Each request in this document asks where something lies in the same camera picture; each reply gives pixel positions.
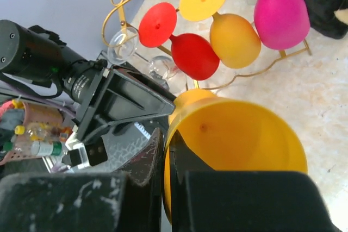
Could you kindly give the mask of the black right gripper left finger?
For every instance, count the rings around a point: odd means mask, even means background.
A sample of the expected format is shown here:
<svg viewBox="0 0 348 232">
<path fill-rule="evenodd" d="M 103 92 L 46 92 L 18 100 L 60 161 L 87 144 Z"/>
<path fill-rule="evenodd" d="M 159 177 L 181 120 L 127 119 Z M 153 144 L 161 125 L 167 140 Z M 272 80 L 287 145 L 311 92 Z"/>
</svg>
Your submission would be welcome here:
<svg viewBox="0 0 348 232">
<path fill-rule="evenodd" d="M 163 133 L 111 173 L 17 173 L 1 180 L 1 231 L 159 231 Z"/>
</svg>

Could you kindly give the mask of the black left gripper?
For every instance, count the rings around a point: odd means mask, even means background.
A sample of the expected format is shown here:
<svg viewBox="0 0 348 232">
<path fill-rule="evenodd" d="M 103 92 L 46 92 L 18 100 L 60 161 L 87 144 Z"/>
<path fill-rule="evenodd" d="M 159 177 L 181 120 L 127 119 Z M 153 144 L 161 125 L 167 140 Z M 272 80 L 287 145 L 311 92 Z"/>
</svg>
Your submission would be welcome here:
<svg viewBox="0 0 348 232">
<path fill-rule="evenodd" d="M 85 145 L 120 124 L 165 117 L 176 107 L 175 96 L 148 76 L 121 66 L 107 66 L 105 59 L 80 59 L 62 74 L 63 90 L 79 105 L 73 121 L 78 127 L 77 139 Z"/>
</svg>

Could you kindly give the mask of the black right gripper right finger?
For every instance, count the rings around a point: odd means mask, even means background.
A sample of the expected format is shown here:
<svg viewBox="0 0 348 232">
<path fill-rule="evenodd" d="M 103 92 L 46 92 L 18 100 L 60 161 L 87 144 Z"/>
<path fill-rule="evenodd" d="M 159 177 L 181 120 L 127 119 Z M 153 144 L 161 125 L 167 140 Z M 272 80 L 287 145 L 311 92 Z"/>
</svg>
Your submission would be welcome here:
<svg viewBox="0 0 348 232">
<path fill-rule="evenodd" d="M 337 231 L 309 176 L 215 171 L 176 131 L 166 145 L 164 208 L 173 231 Z"/>
</svg>

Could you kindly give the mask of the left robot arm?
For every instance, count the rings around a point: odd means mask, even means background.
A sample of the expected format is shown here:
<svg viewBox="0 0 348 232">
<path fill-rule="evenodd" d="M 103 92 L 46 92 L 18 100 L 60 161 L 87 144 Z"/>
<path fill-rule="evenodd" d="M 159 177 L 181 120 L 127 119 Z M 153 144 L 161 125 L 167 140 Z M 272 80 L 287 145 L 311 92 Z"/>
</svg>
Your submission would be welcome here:
<svg viewBox="0 0 348 232">
<path fill-rule="evenodd" d="M 174 95 L 136 69 L 86 60 L 52 31 L 1 20 L 1 80 L 39 97 L 16 77 L 50 81 L 58 94 L 77 102 L 74 121 L 84 144 L 119 124 L 164 117 L 175 109 Z"/>
</svg>

